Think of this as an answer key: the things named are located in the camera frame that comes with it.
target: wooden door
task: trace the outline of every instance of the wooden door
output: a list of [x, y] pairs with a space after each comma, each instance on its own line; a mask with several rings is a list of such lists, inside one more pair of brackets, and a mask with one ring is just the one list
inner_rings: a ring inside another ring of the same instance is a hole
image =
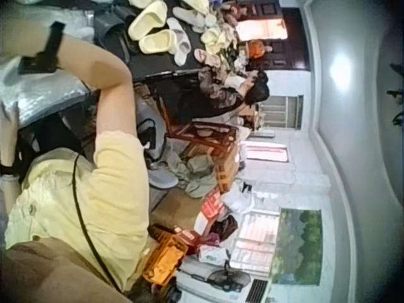
[[248, 15], [241, 21], [282, 18], [279, 0], [241, 0], [237, 4], [247, 7]]
[[247, 70], [254, 69], [297, 69], [310, 70], [309, 51], [306, 35], [299, 9], [283, 9], [287, 39], [263, 40], [265, 45], [272, 46], [273, 51], [267, 52], [263, 57], [251, 59]]

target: dark hair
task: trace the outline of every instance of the dark hair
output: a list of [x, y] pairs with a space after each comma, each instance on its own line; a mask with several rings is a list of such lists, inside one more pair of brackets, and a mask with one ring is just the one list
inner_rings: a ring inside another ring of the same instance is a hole
[[261, 80], [261, 81], [263, 81], [265, 83], [267, 83], [268, 80], [269, 80], [268, 75], [264, 71], [262, 71], [260, 69], [258, 70], [257, 78], [258, 78], [258, 80]]
[[268, 85], [266, 82], [258, 78], [255, 81], [254, 86], [247, 92], [246, 97], [244, 98], [244, 103], [252, 105], [254, 103], [265, 101], [269, 96], [270, 89], [268, 88]]

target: black strap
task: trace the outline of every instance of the black strap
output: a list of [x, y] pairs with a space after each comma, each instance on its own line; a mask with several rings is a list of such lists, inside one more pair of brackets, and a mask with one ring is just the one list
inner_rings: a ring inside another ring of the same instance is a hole
[[64, 24], [54, 22], [45, 49], [35, 57], [22, 57], [18, 65], [19, 74], [54, 73], [57, 69], [57, 52], [62, 42]]
[[0, 164], [0, 175], [18, 175], [18, 169], [13, 166], [3, 166]]
[[84, 225], [83, 217], [81, 215], [81, 210], [80, 206], [78, 204], [78, 199], [77, 199], [77, 192], [76, 192], [76, 168], [77, 168], [77, 161], [80, 157], [80, 154], [77, 155], [76, 160], [74, 160], [74, 167], [73, 167], [73, 178], [71, 180], [71, 183], [73, 185], [73, 198], [74, 198], [74, 203], [76, 205], [76, 210], [77, 210], [77, 215], [78, 215], [78, 220], [80, 221], [80, 226], [84, 234], [84, 238], [86, 238], [88, 245], [90, 246], [91, 251], [93, 252], [93, 255], [99, 265], [101, 266], [102, 270], [104, 271], [105, 275], [107, 276], [109, 282], [114, 286], [114, 288], [121, 294], [121, 290], [119, 289], [117, 283], [115, 282], [114, 278], [110, 274], [108, 268], [106, 267], [105, 263], [102, 261], [100, 254], [97, 252], [93, 242], [91, 241], [90, 236], [88, 235], [87, 229]]

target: pink slipper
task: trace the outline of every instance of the pink slipper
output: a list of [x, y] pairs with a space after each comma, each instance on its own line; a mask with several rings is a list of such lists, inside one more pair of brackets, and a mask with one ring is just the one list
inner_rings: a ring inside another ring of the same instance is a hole
[[194, 56], [199, 63], [211, 66], [213, 68], [220, 68], [222, 65], [218, 55], [211, 55], [203, 49], [194, 50]]

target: sleeve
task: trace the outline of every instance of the sleeve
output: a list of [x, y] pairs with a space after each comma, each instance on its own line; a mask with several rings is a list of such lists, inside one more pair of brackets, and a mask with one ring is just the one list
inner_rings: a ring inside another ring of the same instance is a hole
[[106, 131], [95, 141], [97, 168], [88, 180], [88, 205], [92, 224], [118, 235], [146, 233], [149, 187], [138, 138], [120, 131]]
[[236, 103], [241, 104], [243, 100], [241, 95], [231, 87], [221, 87], [215, 90], [215, 92], [210, 95], [210, 98], [212, 106], [216, 109], [231, 107]]
[[210, 68], [203, 68], [199, 73], [198, 73], [198, 80], [199, 80], [199, 88], [201, 91], [209, 96], [213, 93], [213, 75], [212, 71]]

